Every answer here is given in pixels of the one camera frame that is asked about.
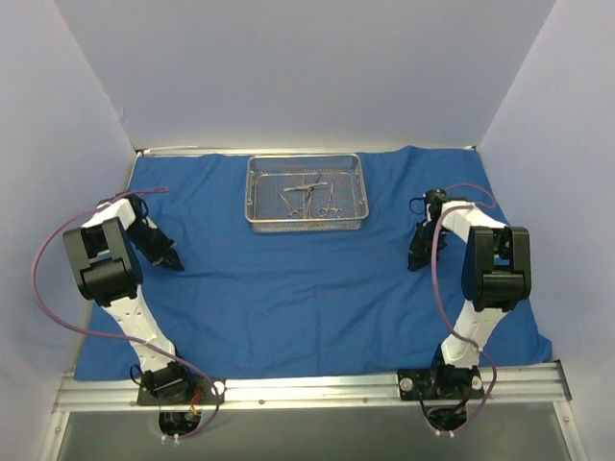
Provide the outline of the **blue surgical cloth wrap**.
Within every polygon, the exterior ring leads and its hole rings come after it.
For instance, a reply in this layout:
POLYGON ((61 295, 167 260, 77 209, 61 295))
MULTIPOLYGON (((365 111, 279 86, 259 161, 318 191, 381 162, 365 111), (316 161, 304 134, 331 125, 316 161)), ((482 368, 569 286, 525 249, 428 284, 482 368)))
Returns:
POLYGON ((360 229, 256 233, 246 220, 245 157, 140 158, 133 189, 175 240, 181 273, 142 267, 160 329, 209 376, 344 376, 430 365, 464 298, 463 242, 451 236, 435 270, 407 268, 414 198, 491 186, 480 156, 405 147, 364 154, 369 214, 360 229))

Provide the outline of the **steel mesh instrument tray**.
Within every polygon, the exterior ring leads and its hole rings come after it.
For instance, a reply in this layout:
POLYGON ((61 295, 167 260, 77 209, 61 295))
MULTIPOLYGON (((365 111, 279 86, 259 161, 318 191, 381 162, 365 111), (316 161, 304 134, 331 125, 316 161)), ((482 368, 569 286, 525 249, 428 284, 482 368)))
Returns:
POLYGON ((255 232, 355 231, 369 216, 363 169, 356 154, 263 155, 249 158, 246 172, 245 217, 255 232), (302 192, 285 187, 316 182, 328 185, 302 192), (321 219, 318 209, 327 201, 334 183, 335 204, 343 209, 338 219, 321 219), (305 219, 286 216, 279 193, 307 211, 305 219))

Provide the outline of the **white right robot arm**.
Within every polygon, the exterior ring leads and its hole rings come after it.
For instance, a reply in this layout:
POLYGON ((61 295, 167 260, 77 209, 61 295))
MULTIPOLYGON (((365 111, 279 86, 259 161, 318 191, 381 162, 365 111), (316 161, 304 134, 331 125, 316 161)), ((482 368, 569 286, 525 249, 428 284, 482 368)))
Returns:
POLYGON ((449 396, 461 384, 461 377, 480 364, 491 334, 518 303, 529 298, 531 261, 529 230, 497 221, 479 205, 450 196, 441 188, 421 198, 425 217, 416 225, 408 248, 407 269, 430 267, 436 306, 443 311, 437 278, 438 252, 444 238, 453 234, 465 244, 461 269, 464 304, 454 323, 443 321, 449 335, 438 347, 435 366, 426 376, 430 390, 449 396))

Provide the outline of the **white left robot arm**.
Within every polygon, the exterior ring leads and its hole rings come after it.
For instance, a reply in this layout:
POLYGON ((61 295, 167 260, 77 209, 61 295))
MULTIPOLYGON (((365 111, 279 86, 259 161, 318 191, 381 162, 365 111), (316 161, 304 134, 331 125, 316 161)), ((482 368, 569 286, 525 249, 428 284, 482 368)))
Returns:
POLYGON ((185 267, 174 240, 149 217, 145 201, 128 195, 103 202, 62 240, 81 295, 102 307, 132 338, 138 364, 130 369, 131 379, 155 398, 187 400, 194 379, 145 302, 144 277, 135 253, 170 271, 182 272, 185 267))

